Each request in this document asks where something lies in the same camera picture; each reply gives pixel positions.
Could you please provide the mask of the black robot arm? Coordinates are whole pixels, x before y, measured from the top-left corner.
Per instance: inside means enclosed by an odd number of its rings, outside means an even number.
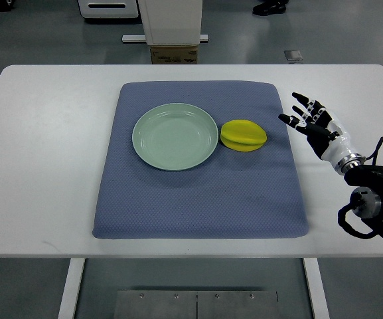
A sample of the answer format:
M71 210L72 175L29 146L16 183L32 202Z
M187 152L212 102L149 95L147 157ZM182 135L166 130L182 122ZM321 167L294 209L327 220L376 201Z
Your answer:
M370 165L364 163L366 158L357 154L349 154L337 164L346 183L356 187L350 195L349 203L339 210L337 221L345 232L359 239L372 239L376 236L383 238L383 166L376 164L382 143L383 138L380 138L374 152L368 156L372 161ZM354 229L346 221L349 211L359 217L371 232L361 233Z

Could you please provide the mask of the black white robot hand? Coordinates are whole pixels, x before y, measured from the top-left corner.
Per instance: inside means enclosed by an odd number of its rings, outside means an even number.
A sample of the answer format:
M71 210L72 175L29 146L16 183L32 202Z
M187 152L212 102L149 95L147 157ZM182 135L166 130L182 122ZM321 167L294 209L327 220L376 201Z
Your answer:
M279 119L306 136L307 142L320 160L329 162L340 175L366 161L351 144L350 134L332 112L319 101L300 93L294 92L292 97L304 109L293 106L294 115L280 114Z

